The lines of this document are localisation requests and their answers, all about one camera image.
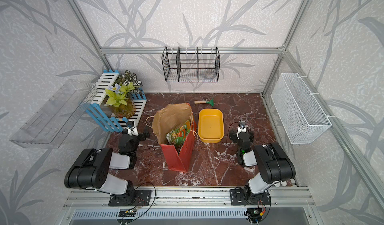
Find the red paper bag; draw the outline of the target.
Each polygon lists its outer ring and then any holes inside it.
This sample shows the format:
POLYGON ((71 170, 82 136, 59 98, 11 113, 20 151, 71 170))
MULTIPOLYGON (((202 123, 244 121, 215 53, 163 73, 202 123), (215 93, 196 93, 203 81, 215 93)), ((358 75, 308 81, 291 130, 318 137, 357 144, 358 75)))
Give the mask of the red paper bag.
POLYGON ((168 169, 186 173, 189 170, 197 135, 197 124, 190 104, 169 104, 158 110, 152 124, 168 169))

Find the red green cereal packet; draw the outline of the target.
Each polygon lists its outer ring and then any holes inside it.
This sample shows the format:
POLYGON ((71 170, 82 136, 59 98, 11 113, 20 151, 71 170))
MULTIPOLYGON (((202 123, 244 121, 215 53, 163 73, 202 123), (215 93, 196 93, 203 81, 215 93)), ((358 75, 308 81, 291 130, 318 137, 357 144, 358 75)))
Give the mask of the red green cereal packet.
POLYGON ((185 121, 180 127, 171 130, 167 135, 167 141, 173 146, 182 146, 191 130, 190 120, 185 121))

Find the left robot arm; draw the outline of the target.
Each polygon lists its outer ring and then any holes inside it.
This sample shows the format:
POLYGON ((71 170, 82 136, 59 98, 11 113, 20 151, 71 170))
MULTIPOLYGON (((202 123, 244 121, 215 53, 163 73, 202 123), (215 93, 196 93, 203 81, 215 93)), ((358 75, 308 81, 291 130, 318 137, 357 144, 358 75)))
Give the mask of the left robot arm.
POLYGON ((124 129, 118 153, 113 152, 112 148, 84 149, 65 175, 65 187, 109 194, 110 207, 148 206, 151 190, 137 190, 132 181, 120 179, 110 174, 109 170, 134 169, 139 143, 149 137, 148 128, 138 135, 132 135, 129 129, 124 129))

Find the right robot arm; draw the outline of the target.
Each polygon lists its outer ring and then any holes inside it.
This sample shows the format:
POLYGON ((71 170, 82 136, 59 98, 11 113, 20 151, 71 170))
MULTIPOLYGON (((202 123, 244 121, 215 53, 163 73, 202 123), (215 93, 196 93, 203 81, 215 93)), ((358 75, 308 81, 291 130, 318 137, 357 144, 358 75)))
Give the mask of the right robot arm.
POLYGON ((296 176, 288 155, 277 142, 253 146, 253 133, 245 130, 230 132, 230 140, 237 144, 237 160, 243 168, 254 167, 258 173, 244 187, 230 190, 231 205, 271 205, 268 189, 296 176))

